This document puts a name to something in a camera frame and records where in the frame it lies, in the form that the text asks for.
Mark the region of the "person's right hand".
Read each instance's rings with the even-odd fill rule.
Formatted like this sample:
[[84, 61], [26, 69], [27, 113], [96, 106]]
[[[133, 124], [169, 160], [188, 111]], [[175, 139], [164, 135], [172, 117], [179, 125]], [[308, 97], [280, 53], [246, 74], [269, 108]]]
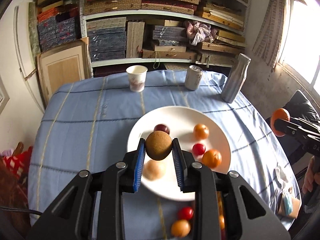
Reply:
[[319, 172], [314, 173], [312, 171], [314, 162], [315, 162], [315, 157], [313, 156], [309, 161], [308, 168], [304, 177], [304, 183], [302, 187], [302, 191], [304, 194], [313, 191], [313, 182], [316, 182], [318, 185], [320, 184]]

